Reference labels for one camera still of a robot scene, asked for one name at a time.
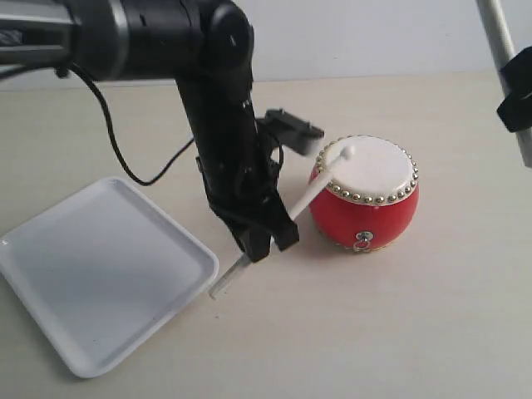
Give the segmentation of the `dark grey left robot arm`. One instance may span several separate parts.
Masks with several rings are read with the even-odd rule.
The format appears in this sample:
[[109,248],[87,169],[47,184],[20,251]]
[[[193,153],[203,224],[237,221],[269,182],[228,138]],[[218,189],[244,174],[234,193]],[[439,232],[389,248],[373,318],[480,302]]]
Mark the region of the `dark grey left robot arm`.
[[279,140],[254,114],[254,30],[231,1],[4,1],[2,78],[52,69],[175,81],[210,208],[258,262],[299,240],[277,190]]

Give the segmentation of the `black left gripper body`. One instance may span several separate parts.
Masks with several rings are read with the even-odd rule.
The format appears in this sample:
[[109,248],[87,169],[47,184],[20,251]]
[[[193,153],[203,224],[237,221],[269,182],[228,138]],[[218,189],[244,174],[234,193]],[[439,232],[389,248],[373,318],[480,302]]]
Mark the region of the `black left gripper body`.
[[287,230],[287,210],[277,190],[282,161],[271,155],[283,145],[269,111],[195,113],[197,163],[209,207],[232,233]]

